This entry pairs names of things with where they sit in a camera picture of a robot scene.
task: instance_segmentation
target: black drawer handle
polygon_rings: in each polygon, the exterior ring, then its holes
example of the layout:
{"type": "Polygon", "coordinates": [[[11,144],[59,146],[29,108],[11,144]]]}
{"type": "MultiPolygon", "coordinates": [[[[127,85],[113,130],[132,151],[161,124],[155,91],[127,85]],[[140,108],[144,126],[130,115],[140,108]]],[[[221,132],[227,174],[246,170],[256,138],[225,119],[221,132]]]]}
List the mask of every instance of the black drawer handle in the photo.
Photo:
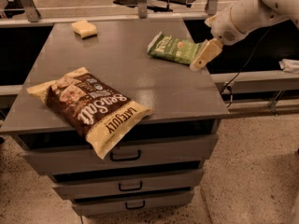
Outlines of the black drawer handle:
{"type": "Polygon", "coordinates": [[[119,190],[120,191],[133,191],[133,190],[141,190],[142,189],[142,181],[140,181],[139,187],[133,189],[123,189],[121,187],[121,183],[119,183],[119,190]]]}
{"type": "Polygon", "coordinates": [[[137,153],[137,156],[136,157],[132,157],[132,158],[124,158],[124,159],[115,159],[114,158],[114,154],[113,152],[110,152],[110,159],[112,161],[136,161],[138,159],[140,159],[140,156],[141,156],[141,151],[140,149],[138,150],[138,153],[137,153]]]}
{"type": "Polygon", "coordinates": [[[125,208],[127,210],[135,210],[135,209],[141,209],[141,208],[145,207],[145,205],[146,205],[146,201],[142,201],[142,205],[130,207],[129,204],[128,204],[128,202],[126,202],[125,203],[125,208]]]}

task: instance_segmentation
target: floor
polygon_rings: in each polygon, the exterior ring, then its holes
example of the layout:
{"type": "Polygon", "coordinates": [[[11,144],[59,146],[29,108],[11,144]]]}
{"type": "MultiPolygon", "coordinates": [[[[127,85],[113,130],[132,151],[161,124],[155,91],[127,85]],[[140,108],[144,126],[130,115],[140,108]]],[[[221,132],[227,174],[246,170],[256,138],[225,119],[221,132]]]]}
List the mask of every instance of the floor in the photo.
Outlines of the floor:
{"type": "MultiPolygon", "coordinates": [[[[35,1],[37,6],[53,7],[57,0],[35,1]]],[[[82,219],[72,211],[70,202],[62,201],[51,189],[51,181],[26,163],[11,137],[4,136],[5,143],[0,146],[0,223],[290,223],[299,191],[299,157],[295,155],[299,148],[298,107],[299,100],[280,102],[275,116],[266,104],[232,104],[232,116],[221,122],[219,142],[188,205],[82,219]]]]}

